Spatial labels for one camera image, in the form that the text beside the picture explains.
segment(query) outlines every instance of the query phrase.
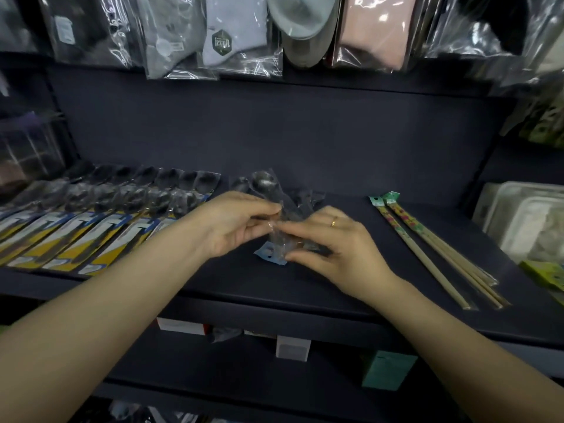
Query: dark gray wall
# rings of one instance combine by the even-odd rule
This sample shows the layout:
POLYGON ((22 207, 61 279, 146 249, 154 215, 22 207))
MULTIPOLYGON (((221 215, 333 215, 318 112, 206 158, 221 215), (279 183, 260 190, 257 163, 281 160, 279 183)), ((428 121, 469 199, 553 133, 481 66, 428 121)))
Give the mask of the dark gray wall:
MULTIPOLYGON (((511 108, 502 99, 406 92, 403 78, 397 91, 376 91, 155 82, 63 66, 48 75, 79 154, 94 162, 226 175, 271 167, 286 187, 394 189, 406 201, 445 206, 457 205, 511 108)), ((424 84, 413 89, 429 92, 424 84)))

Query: person's right hand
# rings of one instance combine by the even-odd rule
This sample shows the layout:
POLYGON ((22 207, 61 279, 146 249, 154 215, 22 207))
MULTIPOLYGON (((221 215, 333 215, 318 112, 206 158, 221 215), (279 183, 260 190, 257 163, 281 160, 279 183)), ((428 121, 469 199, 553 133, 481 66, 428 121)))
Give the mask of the person's right hand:
POLYGON ((280 223, 278 229, 333 251, 325 257, 298 249, 289 252, 286 260, 322 274, 345 294, 372 301, 375 294, 401 282, 386 264, 366 227, 332 206, 325 206, 301 223, 280 223))

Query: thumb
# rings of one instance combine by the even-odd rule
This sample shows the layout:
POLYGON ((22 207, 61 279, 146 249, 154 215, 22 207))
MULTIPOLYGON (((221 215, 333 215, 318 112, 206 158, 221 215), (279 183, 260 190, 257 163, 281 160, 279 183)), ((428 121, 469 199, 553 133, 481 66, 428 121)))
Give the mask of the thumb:
POLYGON ((325 277, 331 276, 332 263, 314 252, 297 249, 286 254, 285 259, 306 266, 325 277))

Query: person's left hand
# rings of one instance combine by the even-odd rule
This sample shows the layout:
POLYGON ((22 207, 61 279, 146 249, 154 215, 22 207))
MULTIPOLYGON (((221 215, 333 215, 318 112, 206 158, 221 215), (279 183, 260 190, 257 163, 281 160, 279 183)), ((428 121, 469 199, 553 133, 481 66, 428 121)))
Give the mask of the person's left hand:
POLYGON ((205 244, 209 258, 222 256, 245 242, 264 236, 271 231, 264 218, 280 212, 279 204, 268 202, 250 194, 229 191, 211 199, 183 222, 194 222, 207 230, 205 244))

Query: shelf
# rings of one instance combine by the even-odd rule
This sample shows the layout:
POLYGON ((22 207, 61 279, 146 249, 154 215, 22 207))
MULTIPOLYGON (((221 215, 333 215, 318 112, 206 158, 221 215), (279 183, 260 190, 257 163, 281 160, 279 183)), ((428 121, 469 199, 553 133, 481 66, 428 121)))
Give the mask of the shelf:
MULTIPOLYGON (((418 237, 414 239, 455 284, 466 288, 480 311, 463 311, 439 286, 365 197, 328 195, 370 231, 385 260, 429 299, 493 340, 564 350, 564 308, 537 287, 470 220, 453 209, 404 204, 406 210, 500 281, 512 303, 494 310, 466 286, 448 264, 418 237)), ((377 348, 405 348, 405 341, 369 306, 345 296, 321 276, 289 263, 264 262, 253 254, 257 240, 206 263, 162 315, 258 332, 377 348)), ((0 269, 0 293, 50 299, 77 281, 0 269)))
POLYGON ((360 386, 354 348, 313 343, 307 362, 278 359, 275 348, 274 340, 248 335, 210 344, 151 326, 95 394, 247 422, 404 421, 407 398, 445 411, 436 406, 444 400, 440 383, 423 362, 389 392, 360 386), (422 383, 426 391, 413 395, 422 383))

